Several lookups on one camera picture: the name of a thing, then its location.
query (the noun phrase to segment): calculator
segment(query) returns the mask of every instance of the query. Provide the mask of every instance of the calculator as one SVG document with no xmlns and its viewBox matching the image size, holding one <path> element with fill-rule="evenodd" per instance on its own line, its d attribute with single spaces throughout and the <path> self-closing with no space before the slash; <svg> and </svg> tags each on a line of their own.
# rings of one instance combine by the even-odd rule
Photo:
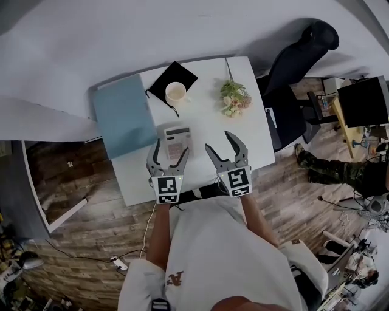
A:
<svg viewBox="0 0 389 311">
<path fill-rule="evenodd" d="M 193 155 L 193 144 L 188 126 L 175 126 L 165 130 L 166 151 L 169 160 L 178 160 L 182 152 L 189 147 L 189 156 Z"/>
</svg>

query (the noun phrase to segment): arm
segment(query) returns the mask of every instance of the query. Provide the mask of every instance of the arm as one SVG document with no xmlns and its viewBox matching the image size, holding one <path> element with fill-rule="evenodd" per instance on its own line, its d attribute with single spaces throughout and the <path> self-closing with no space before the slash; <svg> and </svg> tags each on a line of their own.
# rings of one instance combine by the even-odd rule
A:
<svg viewBox="0 0 389 311">
<path fill-rule="evenodd" d="M 358 264 L 357 264 L 357 269 L 356 269 L 356 272 L 357 271 L 361 271 L 362 269 L 364 269 L 366 267 L 365 263 L 363 262 L 363 255 L 359 258 L 358 260 Z"/>
<path fill-rule="evenodd" d="M 170 251 L 170 204 L 156 206 L 156 220 L 146 254 L 146 260 L 166 271 Z"/>
<path fill-rule="evenodd" d="M 265 220 L 265 217 L 262 215 L 260 209 L 257 207 L 253 196 L 251 194 L 247 194 L 245 196 L 241 196 L 240 198 L 247 221 L 247 228 L 257 236 L 263 238 L 265 241 L 268 241 L 268 243 L 278 248 L 278 239 L 270 225 Z"/>
</svg>

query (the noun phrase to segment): black monitor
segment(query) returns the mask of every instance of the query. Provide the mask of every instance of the black monitor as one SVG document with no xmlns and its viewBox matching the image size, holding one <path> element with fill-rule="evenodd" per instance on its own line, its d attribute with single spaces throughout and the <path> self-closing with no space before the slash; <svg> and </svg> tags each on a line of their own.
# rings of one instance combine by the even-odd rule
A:
<svg viewBox="0 0 389 311">
<path fill-rule="evenodd" d="M 342 87 L 338 94 L 349 128 L 389 123 L 389 91 L 384 76 Z"/>
</svg>

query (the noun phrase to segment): floor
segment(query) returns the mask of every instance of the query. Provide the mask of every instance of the floor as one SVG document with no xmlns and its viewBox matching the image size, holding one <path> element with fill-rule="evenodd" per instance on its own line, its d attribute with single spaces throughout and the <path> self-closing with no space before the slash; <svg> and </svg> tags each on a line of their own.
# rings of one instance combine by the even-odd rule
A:
<svg viewBox="0 0 389 311">
<path fill-rule="evenodd" d="M 316 91 L 320 92 L 318 81 L 314 83 Z M 305 96 L 303 88 L 294 88 L 299 97 Z M 342 135 L 335 132 L 333 126 L 322 126 L 308 149 L 318 157 L 350 161 Z M 104 261 L 112 255 L 142 248 L 154 202 L 125 207 L 101 140 L 88 144 L 38 143 L 29 148 L 28 157 L 49 222 L 83 197 L 88 199 L 85 207 L 54 231 L 51 240 L 54 246 L 71 256 Z M 253 173 L 253 193 L 281 242 L 299 238 L 313 252 L 325 241 L 323 230 L 345 238 L 359 234 L 365 225 L 354 212 L 341 217 L 340 212 L 333 211 L 332 205 L 318 201 L 317 197 L 323 196 L 338 202 L 353 192 L 346 185 L 308 183 L 306 171 L 296 164 L 292 145 L 276 154 L 273 165 Z M 113 264 L 68 258 L 46 241 L 32 241 L 28 249 L 45 261 L 40 268 L 23 274 L 40 295 L 53 298 L 66 295 L 86 311 L 116 310 L 124 276 L 115 271 Z M 137 257 L 139 252 L 124 256 L 123 260 L 129 264 Z"/>
</svg>

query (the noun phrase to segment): electrical outlet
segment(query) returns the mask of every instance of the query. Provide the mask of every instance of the electrical outlet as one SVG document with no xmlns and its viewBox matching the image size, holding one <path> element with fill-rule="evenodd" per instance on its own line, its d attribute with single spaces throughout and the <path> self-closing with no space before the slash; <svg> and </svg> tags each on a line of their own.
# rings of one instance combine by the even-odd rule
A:
<svg viewBox="0 0 389 311">
<path fill-rule="evenodd" d="M 117 256 L 112 256 L 111 262 L 113 262 L 116 267 L 121 269 L 121 271 L 128 270 L 128 266 L 123 261 L 121 261 Z"/>
</svg>

